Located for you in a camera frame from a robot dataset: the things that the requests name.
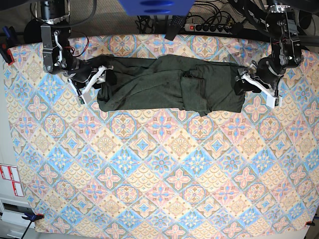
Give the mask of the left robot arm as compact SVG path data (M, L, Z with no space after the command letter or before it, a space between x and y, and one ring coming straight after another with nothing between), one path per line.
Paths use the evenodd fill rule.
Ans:
M261 34L270 39L271 55L259 62L252 61L248 68L238 70L233 86L236 95L246 92L266 94L266 105L275 108L282 104L279 82L287 69L297 68L303 61L303 46L318 46L317 35L305 35L300 27L301 19L296 11L319 13L316 0L269 0L259 2L261 9L249 0L230 1Z

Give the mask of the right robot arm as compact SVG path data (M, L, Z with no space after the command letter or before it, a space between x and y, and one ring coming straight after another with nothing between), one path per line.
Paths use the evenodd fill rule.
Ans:
M117 83L114 67L106 55L81 60L75 55L69 37L71 35L70 6L67 0L40 2L43 43L43 64L46 72L63 74L75 93L80 105L91 100L90 89L106 88L110 97L111 87Z

